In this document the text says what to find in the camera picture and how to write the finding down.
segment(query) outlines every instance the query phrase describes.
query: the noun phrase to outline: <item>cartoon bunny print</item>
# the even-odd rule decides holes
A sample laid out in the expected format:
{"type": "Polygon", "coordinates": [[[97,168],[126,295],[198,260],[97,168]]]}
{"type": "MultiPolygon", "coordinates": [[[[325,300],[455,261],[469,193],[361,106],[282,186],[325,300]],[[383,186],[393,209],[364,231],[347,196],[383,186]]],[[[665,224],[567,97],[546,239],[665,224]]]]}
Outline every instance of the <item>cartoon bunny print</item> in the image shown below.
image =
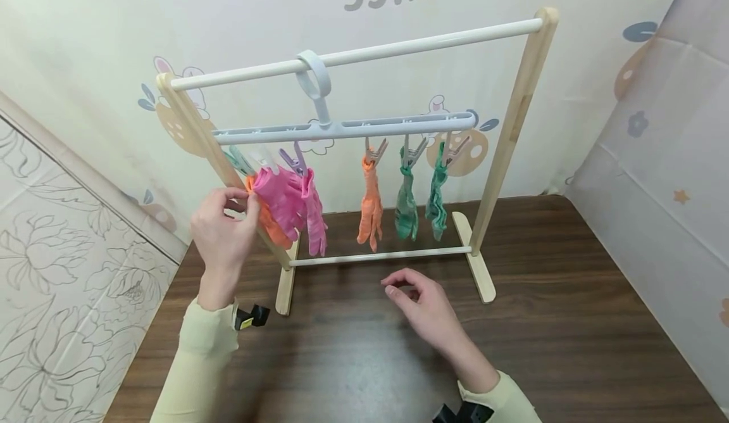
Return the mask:
{"type": "MultiPolygon", "coordinates": [[[[450,113],[446,109],[445,103],[446,98],[440,94],[433,97],[428,105],[428,115],[450,113]]],[[[483,125],[478,126],[478,114],[474,110],[467,110],[472,112],[476,116],[476,126],[478,130],[464,130],[454,132],[451,134],[451,148],[457,148],[462,140],[471,138],[471,141],[465,146],[463,152],[465,155],[460,158],[455,164],[448,168],[448,175],[454,177],[463,177],[466,174],[472,173],[478,166],[483,163],[486,159],[486,155],[489,152],[489,140],[486,139],[485,132],[495,129],[498,124],[498,119],[492,119],[485,122],[483,125]]],[[[426,151],[426,157],[428,163],[432,168],[435,168],[435,162],[438,158],[438,149],[440,143],[446,140],[446,133],[428,134],[428,149],[426,151]]]]}
{"type": "MultiPolygon", "coordinates": [[[[172,65],[169,64],[167,60],[159,56],[154,58],[154,68],[157,69],[158,73],[174,73],[175,77],[178,78],[195,77],[197,75],[204,74],[200,68],[196,67],[184,68],[182,74],[178,74],[177,72],[174,72],[172,65]]],[[[177,116],[174,115],[174,112],[172,112],[172,108],[168,105],[166,98],[164,98],[164,96],[155,97],[152,91],[150,91],[145,84],[141,86],[141,90],[144,92],[146,98],[138,100],[138,105],[143,107],[145,110],[155,111],[157,113],[159,122],[162,124],[164,129],[167,130],[168,135],[175,141],[175,143],[177,143],[178,146],[182,148],[182,150],[186,151],[186,153],[205,158],[205,150],[202,146],[200,146],[200,144],[198,144],[198,141],[193,138],[193,131],[190,130],[186,124],[180,122],[177,116]]],[[[210,114],[206,110],[205,96],[203,96],[203,92],[200,89],[192,89],[187,91],[187,95],[190,96],[190,100],[192,100],[193,105],[196,106],[197,111],[202,117],[202,126],[206,130],[216,130],[217,127],[212,124],[210,114]]]]}

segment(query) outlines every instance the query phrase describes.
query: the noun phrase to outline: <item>wall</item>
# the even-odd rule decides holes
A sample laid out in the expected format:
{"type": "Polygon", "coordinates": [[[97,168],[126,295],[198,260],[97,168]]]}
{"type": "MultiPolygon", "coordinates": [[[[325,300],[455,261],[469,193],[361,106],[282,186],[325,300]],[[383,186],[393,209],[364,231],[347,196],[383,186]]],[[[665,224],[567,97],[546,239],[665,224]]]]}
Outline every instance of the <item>wall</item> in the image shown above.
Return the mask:
{"type": "Polygon", "coordinates": [[[100,422],[176,269],[0,120],[0,422],[100,422]]]}
{"type": "MultiPolygon", "coordinates": [[[[0,0],[5,43],[0,91],[110,178],[184,241],[201,197],[220,185],[195,155],[154,87],[179,76],[325,54],[561,12],[502,196],[560,191],[582,162],[671,0],[0,0]],[[633,40],[623,30],[639,25],[633,40]]],[[[448,202],[480,197],[526,37],[336,67],[328,98],[337,120],[475,110],[467,162],[448,202]]],[[[192,92],[207,126],[307,122],[311,101],[293,76],[192,92]]],[[[394,137],[380,166],[393,206],[401,175],[394,137]]],[[[363,140],[304,144],[327,212],[358,210],[363,140]]],[[[428,150],[435,161],[436,147],[428,150]]],[[[425,203],[432,168],[416,167],[425,203]]]]}
{"type": "Polygon", "coordinates": [[[728,42],[729,0],[676,0],[567,191],[725,412],[728,42]]]}

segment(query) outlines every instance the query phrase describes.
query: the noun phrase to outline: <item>clothespin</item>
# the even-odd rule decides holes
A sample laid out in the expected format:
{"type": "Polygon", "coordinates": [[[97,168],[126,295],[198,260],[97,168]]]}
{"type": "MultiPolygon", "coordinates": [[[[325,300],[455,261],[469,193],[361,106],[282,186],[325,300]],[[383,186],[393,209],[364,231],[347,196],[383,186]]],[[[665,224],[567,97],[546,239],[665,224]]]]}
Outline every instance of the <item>clothespin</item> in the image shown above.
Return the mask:
{"type": "Polygon", "coordinates": [[[225,156],[230,160],[236,170],[245,175],[256,175],[256,170],[253,166],[251,166],[248,160],[246,160],[243,153],[241,153],[238,148],[235,146],[229,146],[228,150],[230,151],[230,154],[225,153],[225,156]]]}
{"type": "Polygon", "coordinates": [[[385,149],[387,149],[387,138],[382,140],[380,147],[374,151],[370,148],[370,137],[364,137],[364,155],[369,162],[374,162],[375,166],[380,162],[382,155],[385,153],[385,149]]]}
{"type": "Polygon", "coordinates": [[[286,164],[291,167],[291,169],[301,177],[306,174],[306,162],[304,161],[304,155],[301,153],[301,148],[299,148],[299,142],[294,141],[294,151],[296,152],[296,159],[292,159],[289,157],[286,151],[283,149],[279,149],[278,153],[281,155],[281,158],[286,162],[286,164]]]}
{"type": "Polygon", "coordinates": [[[273,174],[278,174],[278,163],[275,163],[273,155],[271,155],[266,146],[260,146],[257,151],[253,151],[251,158],[262,167],[270,168],[273,174]]]}
{"type": "Polygon", "coordinates": [[[406,135],[406,145],[404,145],[404,153],[402,154],[402,165],[404,167],[413,168],[414,164],[418,161],[421,154],[425,150],[425,146],[428,144],[428,139],[423,140],[418,145],[418,149],[412,150],[409,148],[409,135],[406,135]]]}
{"type": "Polygon", "coordinates": [[[451,132],[448,132],[448,134],[445,136],[445,146],[443,148],[443,157],[441,160],[441,164],[446,168],[454,164],[456,160],[464,154],[462,153],[462,150],[464,146],[470,141],[471,137],[466,136],[466,139],[461,141],[461,144],[459,144],[455,150],[451,150],[451,132]]]}

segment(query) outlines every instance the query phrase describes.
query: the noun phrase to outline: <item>pink glove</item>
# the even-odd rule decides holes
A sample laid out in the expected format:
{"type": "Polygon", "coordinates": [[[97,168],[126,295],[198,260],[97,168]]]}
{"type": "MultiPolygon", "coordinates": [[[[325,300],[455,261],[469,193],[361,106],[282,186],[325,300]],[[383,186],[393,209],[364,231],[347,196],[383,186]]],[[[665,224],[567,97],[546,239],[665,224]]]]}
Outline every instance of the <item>pink glove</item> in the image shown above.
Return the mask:
{"type": "Polygon", "coordinates": [[[309,255],[323,256],[327,250],[327,225],[321,216],[322,207],[315,187],[315,171],[308,171],[302,180],[301,199],[306,205],[306,226],[309,231],[309,255]]]}
{"type": "Polygon", "coordinates": [[[306,217],[306,205],[301,199],[301,178],[281,166],[278,174],[270,168],[261,168],[253,191],[268,204],[273,219],[281,225],[288,239],[296,241],[306,217]]]}

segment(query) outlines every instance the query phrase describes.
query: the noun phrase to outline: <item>floral wallpaper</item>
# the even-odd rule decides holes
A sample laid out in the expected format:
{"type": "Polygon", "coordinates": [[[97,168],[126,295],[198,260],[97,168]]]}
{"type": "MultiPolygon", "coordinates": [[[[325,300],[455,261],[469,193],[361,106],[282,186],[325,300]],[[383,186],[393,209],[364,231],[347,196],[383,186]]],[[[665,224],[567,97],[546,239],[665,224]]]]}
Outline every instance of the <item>floral wallpaper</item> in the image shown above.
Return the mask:
{"type": "Polygon", "coordinates": [[[0,121],[0,422],[100,422],[176,265],[0,121]]]}

